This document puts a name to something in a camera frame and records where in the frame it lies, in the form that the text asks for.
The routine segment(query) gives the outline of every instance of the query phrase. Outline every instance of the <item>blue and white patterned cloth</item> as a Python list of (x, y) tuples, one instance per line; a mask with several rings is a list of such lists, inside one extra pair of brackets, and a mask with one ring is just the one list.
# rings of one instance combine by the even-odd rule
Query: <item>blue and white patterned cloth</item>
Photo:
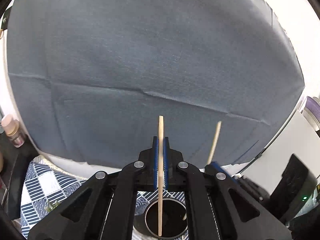
[[(46, 164), (31, 161), (23, 184), (21, 196), (21, 231), (28, 238), (30, 229), (48, 214), (49, 203), (59, 203), (75, 192), (86, 180), (59, 172)], [(185, 204), (183, 192), (164, 190), (164, 198), (174, 198)], [(158, 199), (158, 191), (137, 194), (135, 215), (143, 214), (146, 207)], [(132, 231), (132, 240), (156, 239)], [(176, 240), (188, 240), (188, 231)]]
[(22, 235), (28, 238), (30, 229), (48, 214), (48, 203), (61, 202), (84, 182), (31, 161), (21, 195)]

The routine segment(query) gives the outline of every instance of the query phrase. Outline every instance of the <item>black metal frame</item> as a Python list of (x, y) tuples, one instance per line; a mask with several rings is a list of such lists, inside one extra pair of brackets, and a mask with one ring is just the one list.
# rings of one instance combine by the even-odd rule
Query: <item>black metal frame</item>
[[(50, 214), (36, 224), (29, 240), (129, 240), (137, 191), (154, 191), (153, 148), (142, 151), (134, 163), (113, 174), (92, 176)], [(191, 240), (291, 240), (290, 231), (271, 215), (219, 166), (207, 165), (205, 173), (183, 161), (166, 138), (169, 191), (184, 191)], [(218, 179), (223, 173), (224, 179)]]
[(0, 175), (8, 188), (2, 208), (9, 219), (14, 220), (20, 217), (21, 193), (29, 163), (38, 156), (38, 152), (29, 138), (21, 147), (14, 147), (4, 132), (0, 134), (0, 151), (4, 158)]

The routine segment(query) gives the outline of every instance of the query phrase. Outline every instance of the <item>black device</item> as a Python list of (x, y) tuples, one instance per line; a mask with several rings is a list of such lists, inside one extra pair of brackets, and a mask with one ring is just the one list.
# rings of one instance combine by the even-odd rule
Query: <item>black device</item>
[[(205, 173), (164, 140), (168, 191), (185, 192), (191, 240), (291, 240), (285, 225), (217, 165)], [(137, 191), (155, 190), (153, 147), (121, 171), (97, 172), (36, 224), (28, 240), (130, 240)]]
[(316, 177), (292, 154), (266, 208), (282, 223), (293, 219), (317, 185)]

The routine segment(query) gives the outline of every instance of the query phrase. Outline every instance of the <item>white wall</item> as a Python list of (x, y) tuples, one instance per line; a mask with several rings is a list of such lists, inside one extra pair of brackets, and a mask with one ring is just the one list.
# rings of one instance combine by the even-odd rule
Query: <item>white wall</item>
[(308, 0), (265, 0), (297, 54), (305, 81), (303, 95), (320, 95), (320, 20)]
[(279, 184), (292, 154), (314, 174), (320, 174), (320, 138), (303, 115), (296, 111), (284, 130), (263, 155), (242, 174), (271, 194)]

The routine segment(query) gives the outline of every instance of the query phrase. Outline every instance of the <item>metal ring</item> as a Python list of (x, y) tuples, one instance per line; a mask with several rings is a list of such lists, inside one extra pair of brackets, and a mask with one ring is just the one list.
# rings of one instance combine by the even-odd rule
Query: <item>metal ring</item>
[[(166, 201), (166, 200), (175, 201), (175, 202), (179, 203), (181, 206), (183, 206), (183, 207), (186, 209), (185, 205), (184, 205), (183, 203), (181, 203), (179, 200), (176, 200), (175, 198), (163, 198), (163, 199), (162, 199), (162, 201)], [(158, 236), (158, 235), (154, 234), (154, 233), (150, 230), (150, 228), (149, 228), (148, 225), (147, 225), (147, 213), (148, 213), (149, 209), (150, 209), (154, 204), (158, 203), (158, 201), (159, 201), (159, 200), (157, 199), (156, 201), (152, 202), (152, 203), (148, 206), (148, 208), (145, 210), (145, 213), (144, 213), (144, 223), (145, 223), (148, 231), (149, 231), (153, 236), (155, 236), (156, 238), (159, 238), (159, 239), (168, 239), (168, 240), (169, 240), (169, 239), (176, 239), (177, 237), (182, 236), (182, 235), (187, 231), (188, 225), (187, 225), (186, 229), (184, 229), (183, 232), (182, 232), (180, 235), (173, 236), (173, 237), (161, 237), (161, 236)]]

